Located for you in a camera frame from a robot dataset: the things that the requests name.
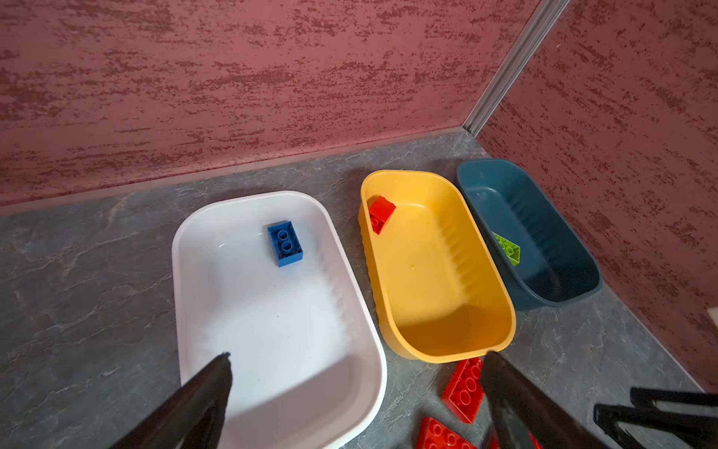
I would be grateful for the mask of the green lego brick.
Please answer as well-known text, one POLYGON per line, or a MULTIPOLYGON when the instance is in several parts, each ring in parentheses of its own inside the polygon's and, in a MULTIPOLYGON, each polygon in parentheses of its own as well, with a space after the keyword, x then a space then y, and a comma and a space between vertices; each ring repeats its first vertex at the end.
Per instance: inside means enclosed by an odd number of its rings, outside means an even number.
POLYGON ((502 249, 505 256, 508 258, 510 263, 516 267, 521 262, 521 247, 508 239, 503 238, 497 233, 493 233, 499 247, 502 249))

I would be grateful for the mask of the red square lego brick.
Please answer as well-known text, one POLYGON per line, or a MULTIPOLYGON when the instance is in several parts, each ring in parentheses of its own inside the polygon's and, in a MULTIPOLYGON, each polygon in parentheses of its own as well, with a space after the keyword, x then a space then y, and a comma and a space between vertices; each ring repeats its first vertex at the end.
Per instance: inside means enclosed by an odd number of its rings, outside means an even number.
POLYGON ((383 228, 396 210, 396 205, 384 196, 377 196, 368 208, 372 230, 375 234, 381 235, 383 228))

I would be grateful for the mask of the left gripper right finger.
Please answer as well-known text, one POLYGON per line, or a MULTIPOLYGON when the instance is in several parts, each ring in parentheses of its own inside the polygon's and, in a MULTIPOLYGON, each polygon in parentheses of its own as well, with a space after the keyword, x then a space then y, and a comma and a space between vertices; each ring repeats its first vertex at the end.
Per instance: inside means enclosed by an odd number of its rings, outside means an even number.
POLYGON ((482 389, 495 432, 502 441, 530 432, 542 448, 604 448, 606 445, 571 417, 500 353, 484 357, 482 389))

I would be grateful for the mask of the red lego plate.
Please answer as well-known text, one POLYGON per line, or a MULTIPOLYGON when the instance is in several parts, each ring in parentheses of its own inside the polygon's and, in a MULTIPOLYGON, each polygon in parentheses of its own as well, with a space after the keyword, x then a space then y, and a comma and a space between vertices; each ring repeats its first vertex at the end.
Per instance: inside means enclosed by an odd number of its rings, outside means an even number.
POLYGON ((460 361, 441 396, 441 402, 464 424, 475 422, 484 400, 483 366, 480 357, 460 361))

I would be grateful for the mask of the blue lego brick upside-down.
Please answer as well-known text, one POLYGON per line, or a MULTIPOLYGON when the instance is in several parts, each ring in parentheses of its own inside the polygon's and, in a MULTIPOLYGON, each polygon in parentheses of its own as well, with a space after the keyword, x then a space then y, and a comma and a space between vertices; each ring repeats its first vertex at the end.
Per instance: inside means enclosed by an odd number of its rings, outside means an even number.
POLYGON ((303 259, 304 252, 291 221, 269 226, 267 235, 279 268, 303 259))

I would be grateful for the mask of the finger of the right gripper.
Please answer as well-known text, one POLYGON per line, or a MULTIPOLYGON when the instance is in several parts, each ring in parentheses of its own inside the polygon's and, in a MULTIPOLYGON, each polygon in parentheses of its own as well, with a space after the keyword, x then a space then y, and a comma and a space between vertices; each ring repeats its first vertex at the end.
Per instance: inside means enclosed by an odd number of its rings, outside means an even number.
POLYGON ((630 424, 649 430, 667 432, 691 448, 717 447, 717 418, 659 410, 658 402, 717 408, 717 395, 650 388, 630 389, 632 407, 596 404, 594 422, 622 448, 643 448, 643 445, 620 425, 630 424))

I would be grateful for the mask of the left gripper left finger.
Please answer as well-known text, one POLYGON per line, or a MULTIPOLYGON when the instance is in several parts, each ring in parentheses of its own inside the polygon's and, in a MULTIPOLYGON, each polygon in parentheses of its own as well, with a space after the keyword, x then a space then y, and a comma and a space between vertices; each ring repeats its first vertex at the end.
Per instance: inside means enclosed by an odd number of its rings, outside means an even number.
POLYGON ((115 448, 216 448, 232 387, 230 355, 215 357, 115 448))

